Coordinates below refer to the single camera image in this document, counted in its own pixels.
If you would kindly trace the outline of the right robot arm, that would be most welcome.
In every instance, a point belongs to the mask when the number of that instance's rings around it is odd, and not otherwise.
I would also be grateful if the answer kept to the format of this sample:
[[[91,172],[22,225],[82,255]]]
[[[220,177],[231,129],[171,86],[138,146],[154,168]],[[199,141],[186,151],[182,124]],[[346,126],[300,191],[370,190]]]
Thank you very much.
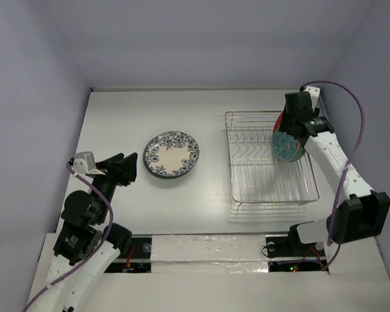
[[[358,173],[340,146],[331,123],[313,108],[308,91],[285,95],[278,133],[300,143],[316,161],[335,194],[329,216],[291,226],[289,231],[294,234],[286,239],[288,251],[300,255],[313,243],[340,246],[381,234],[390,197],[386,192],[376,192]]]

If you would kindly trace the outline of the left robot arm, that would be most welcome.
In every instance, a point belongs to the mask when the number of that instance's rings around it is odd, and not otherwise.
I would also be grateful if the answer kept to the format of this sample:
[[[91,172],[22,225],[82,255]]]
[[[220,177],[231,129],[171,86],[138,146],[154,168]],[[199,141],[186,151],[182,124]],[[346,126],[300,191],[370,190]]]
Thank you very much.
[[[97,162],[86,151],[67,162],[69,173],[89,189],[66,197],[45,285],[25,311],[80,311],[109,265],[129,253],[132,233],[114,223],[111,200],[117,187],[135,182],[137,159],[137,153],[119,153]]]

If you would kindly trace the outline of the dark blue patterned plate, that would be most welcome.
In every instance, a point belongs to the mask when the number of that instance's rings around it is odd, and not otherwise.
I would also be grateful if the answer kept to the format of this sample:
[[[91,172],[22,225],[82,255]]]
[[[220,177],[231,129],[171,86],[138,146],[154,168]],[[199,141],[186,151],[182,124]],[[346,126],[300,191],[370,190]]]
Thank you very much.
[[[178,166],[189,162],[197,163],[199,156],[199,145],[192,136],[181,131],[168,131],[147,143],[143,162]]]

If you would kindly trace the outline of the green floral plate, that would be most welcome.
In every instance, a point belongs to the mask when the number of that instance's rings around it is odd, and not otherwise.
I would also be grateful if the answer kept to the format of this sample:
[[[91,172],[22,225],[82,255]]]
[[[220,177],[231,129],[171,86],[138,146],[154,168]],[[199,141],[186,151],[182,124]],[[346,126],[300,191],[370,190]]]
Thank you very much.
[[[306,154],[306,151],[303,146],[299,145],[298,149],[294,153],[294,155],[290,158],[289,162],[293,163],[301,159]]]

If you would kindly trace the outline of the red plate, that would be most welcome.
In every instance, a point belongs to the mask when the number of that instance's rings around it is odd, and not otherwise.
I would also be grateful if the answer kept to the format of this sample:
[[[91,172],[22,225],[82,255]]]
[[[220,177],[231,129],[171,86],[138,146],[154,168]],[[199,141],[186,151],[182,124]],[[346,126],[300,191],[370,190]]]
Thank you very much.
[[[289,163],[300,143],[293,136],[279,130],[282,118],[283,113],[279,115],[273,128],[272,154],[278,162]]]

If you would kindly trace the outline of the teal blue plate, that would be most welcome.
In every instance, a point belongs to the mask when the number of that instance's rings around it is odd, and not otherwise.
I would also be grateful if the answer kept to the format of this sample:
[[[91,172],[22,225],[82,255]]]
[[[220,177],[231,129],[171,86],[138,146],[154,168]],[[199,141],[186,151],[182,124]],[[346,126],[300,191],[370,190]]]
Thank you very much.
[[[148,172],[160,179],[177,179],[188,174],[196,165],[195,162],[180,164],[178,166],[166,166],[165,164],[144,164]]]

